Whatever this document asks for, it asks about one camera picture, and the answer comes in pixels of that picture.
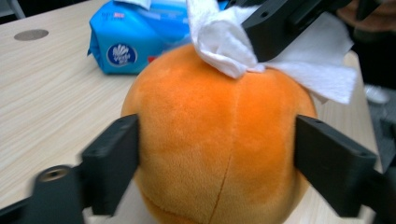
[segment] plush toy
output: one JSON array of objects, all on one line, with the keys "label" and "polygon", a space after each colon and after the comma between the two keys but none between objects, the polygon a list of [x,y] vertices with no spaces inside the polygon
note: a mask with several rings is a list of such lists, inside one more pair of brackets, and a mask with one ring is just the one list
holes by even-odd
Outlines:
[{"label": "plush toy", "polygon": [[315,107],[278,70],[233,79],[181,47],[137,77],[129,114],[140,122],[134,180],[161,223],[282,223],[307,189],[293,165],[295,118]]}]

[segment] tissue paper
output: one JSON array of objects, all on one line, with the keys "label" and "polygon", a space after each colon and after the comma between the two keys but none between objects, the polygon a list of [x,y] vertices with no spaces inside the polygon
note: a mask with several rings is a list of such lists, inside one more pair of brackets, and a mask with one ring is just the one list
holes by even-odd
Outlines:
[{"label": "tissue paper", "polygon": [[141,6],[145,10],[149,10],[149,7],[151,6],[151,0],[114,0],[114,1]]},{"label": "tissue paper", "polygon": [[187,0],[191,41],[201,58],[229,77],[281,70],[325,99],[347,104],[357,73],[342,65],[352,47],[343,23],[322,14],[273,60],[259,63],[241,23],[257,8],[220,11],[215,0]]}]

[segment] table surface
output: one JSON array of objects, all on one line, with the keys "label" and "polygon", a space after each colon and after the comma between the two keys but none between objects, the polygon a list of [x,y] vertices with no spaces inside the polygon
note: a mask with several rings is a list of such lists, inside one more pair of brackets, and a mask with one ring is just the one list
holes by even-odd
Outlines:
[{"label": "table surface", "polygon": [[[104,2],[91,0],[0,25],[0,208],[27,197],[40,171],[80,163],[80,151],[120,116],[134,77],[106,76],[94,58],[87,57],[89,19]],[[14,39],[31,29],[44,29],[49,35],[34,41]],[[346,63],[359,69],[353,53]],[[320,119],[377,152],[361,79],[350,105],[316,101],[316,106]],[[87,215],[87,221],[156,223],[134,183],[115,217]],[[364,222],[362,217],[338,217],[312,188],[286,221]]]}]

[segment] black bracket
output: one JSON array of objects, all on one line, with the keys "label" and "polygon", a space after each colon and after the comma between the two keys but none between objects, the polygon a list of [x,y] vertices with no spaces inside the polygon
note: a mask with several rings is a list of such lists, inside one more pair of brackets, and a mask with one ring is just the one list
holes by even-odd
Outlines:
[{"label": "black bracket", "polygon": [[2,224],[82,224],[82,210],[114,216],[138,165],[137,115],[114,121],[81,154],[76,167],[41,172],[32,196],[0,210]]},{"label": "black bracket", "polygon": [[295,165],[340,217],[356,217],[365,204],[375,223],[396,223],[396,166],[382,175],[376,155],[328,124],[299,116]]},{"label": "black bracket", "polygon": [[[227,7],[260,7],[243,23],[259,62],[274,59],[324,11],[346,6],[351,0],[231,0]],[[363,20],[379,4],[360,0],[357,19]]]}]

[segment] tissue package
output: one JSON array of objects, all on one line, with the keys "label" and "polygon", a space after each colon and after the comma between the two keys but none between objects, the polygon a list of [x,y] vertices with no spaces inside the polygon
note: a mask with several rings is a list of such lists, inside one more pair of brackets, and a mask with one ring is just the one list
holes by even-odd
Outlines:
[{"label": "tissue package", "polygon": [[92,54],[106,74],[138,74],[164,52],[190,43],[186,3],[151,0],[150,8],[110,1],[91,18]]}]

